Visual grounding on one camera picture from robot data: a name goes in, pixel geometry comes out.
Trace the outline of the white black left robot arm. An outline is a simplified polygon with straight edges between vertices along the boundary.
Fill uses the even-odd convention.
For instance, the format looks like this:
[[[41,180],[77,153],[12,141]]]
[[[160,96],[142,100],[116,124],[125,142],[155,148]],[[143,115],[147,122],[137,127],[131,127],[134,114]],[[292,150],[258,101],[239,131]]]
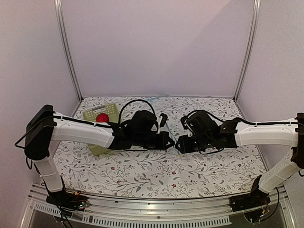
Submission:
[[[164,151],[175,142],[165,125],[167,115],[157,117],[154,111],[137,111],[133,117],[117,123],[96,123],[57,113],[45,105],[27,124],[26,133],[19,139],[27,159],[32,160],[48,192],[47,202],[60,209],[83,211],[90,205],[86,196],[68,193],[63,178],[49,152],[51,141],[72,141],[94,144],[110,150],[130,150],[133,146],[144,150]]]

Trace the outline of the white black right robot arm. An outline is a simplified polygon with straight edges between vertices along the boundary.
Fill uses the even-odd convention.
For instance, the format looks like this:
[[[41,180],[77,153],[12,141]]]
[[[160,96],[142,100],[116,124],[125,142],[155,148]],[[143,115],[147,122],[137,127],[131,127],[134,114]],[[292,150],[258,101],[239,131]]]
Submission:
[[[233,211],[266,205],[269,193],[304,168],[304,114],[275,122],[249,122],[242,118],[221,121],[207,111],[196,110],[181,118],[187,135],[178,138],[180,153],[204,152],[247,145],[284,145],[291,147],[287,155],[266,173],[256,177],[248,194],[229,199]]]

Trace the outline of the clear blue zip top bag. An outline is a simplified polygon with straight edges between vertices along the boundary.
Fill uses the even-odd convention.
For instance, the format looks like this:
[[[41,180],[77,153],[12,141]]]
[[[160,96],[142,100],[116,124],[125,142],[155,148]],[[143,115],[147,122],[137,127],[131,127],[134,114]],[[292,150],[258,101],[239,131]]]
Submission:
[[[167,130],[168,130],[168,132],[169,132],[169,136],[173,139],[174,143],[176,143],[177,140],[176,140],[175,136],[173,135],[173,133],[171,132],[171,130],[170,130],[168,124],[166,123],[165,126],[166,126],[166,128],[167,128]],[[175,148],[175,146],[173,146],[173,150],[175,151],[176,155],[181,159],[181,154],[180,154],[180,152]]]

